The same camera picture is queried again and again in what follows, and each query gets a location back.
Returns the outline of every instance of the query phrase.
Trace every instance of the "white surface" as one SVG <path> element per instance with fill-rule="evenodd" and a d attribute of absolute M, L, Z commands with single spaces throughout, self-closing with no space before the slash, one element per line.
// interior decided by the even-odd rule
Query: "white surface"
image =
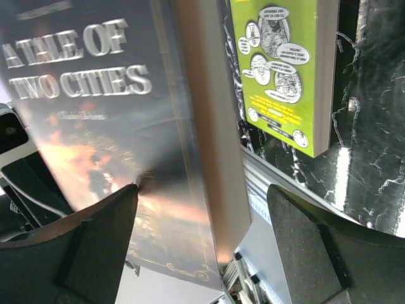
<path fill-rule="evenodd" d="M 249 299 L 249 297 L 245 294 L 243 290 L 239 293 L 239 298 L 242 304 L 253 304 L 253 302 Z"/>
<path fill-rule="evenodd" d="M 4 88 L 4 84 L 0 81 L 0 103 L 9 103 L 10 101 L 11 99 Z"/>
<path fill-rule="evenodd" d="M 247 187 L 247 195 L 249 196 L 249 204 L 269 225 L 271 225 L 270 211 L 267 202 L 263 200 L 259 194 L 254 192 L 254 189 Z"/>
<path fill-rule="evenodd" d="M 221 294 L 145 268 L 136 277 L 133 270 L 125 267 L 116 304 L 208 304 Z"/>

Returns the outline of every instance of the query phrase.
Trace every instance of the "green book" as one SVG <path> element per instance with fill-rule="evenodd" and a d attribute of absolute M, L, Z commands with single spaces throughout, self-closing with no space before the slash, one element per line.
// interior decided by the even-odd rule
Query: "green book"
<path fill-rule="evenodd" d="M 246 120 L 316 157 L 330 142 L 339 0 L 230 0 Z"/>

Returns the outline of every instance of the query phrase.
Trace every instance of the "book cover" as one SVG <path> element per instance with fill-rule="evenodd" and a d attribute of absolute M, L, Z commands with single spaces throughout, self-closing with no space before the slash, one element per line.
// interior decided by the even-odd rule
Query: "book cover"
<path fill-rule="evenodd" d="M 230 0 L 246 120 L 315 156 L 318 1 Z"/>
<path fill-rule="evenodd" d="M 2 2 L 1 78 L 74 210 L 140 184 L 127 259 L 221 289 L 174 13 L 170 0 Z"/>

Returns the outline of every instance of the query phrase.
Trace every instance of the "book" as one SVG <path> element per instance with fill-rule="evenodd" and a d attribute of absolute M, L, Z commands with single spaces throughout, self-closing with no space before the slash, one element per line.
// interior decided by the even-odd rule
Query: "book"
<path fill-rule="evenodd" d="M 10 1 L 0 72 L 74 210 L 136 183 L 127 260 L 221 289 L 218 262 L 249 228 L 249 204 L 234 118 L 223 115 L 232 91 L 222 28 L 209 21 L 220 17 L 214 3 L 183 2 Z M 185 16 L 196 5 L 199 23 Z M 205 41 L 209 26 L 216 43 Z M 219 55 L 207 63 L 210 51 Z M 212 82 L 195 73 L 201 64 L 224 72 Z"/>
<path fill-rule="evenodd" d="M 330 144 L 339 0 L 230 0 L 247 122 L 316 157 Z"/>

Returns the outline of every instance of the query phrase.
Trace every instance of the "black marble surface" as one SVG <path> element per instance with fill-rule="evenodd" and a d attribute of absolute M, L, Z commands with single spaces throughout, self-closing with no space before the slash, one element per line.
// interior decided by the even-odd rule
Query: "black marble surface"
<path fill-rule="evenodd" d="M 370 0 L 367 6 L 359 4 L 340 4 L 331 143 L 317 158 L 244 121 L 228 12 L 227 54 L 238 101 L 240 136 L 242 144 L 269 167 L 277 167 L 298 187 L 323 198 L 324 204 L 370 229 L 405 237 L 405 54 L 401 49 L 405 3 Z"/>

